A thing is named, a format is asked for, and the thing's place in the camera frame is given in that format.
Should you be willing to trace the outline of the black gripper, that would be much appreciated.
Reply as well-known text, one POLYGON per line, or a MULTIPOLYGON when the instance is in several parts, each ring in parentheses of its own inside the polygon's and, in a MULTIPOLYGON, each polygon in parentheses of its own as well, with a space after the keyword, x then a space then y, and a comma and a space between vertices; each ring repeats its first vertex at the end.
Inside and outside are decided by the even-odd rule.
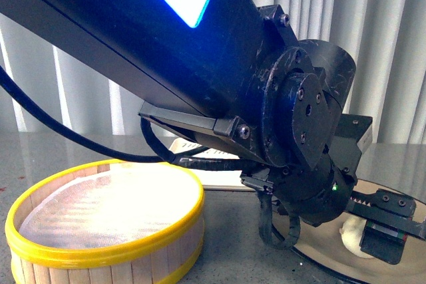
POLYGON ((372 122, 370 116, 342 114, 329 152, 312 171, 263 164, 243 171, 242 183, 256 191, 260 202, 259 235, 266 245, 291 248, 298 242, 302 221, 317 227, 343 212, 366 220, 358 241, 361 251, 388 264, 401 261, 409 236, 425 240, 425 223, 413 221, 412 197, 354 189, 362 150, 371 143, 372 122))

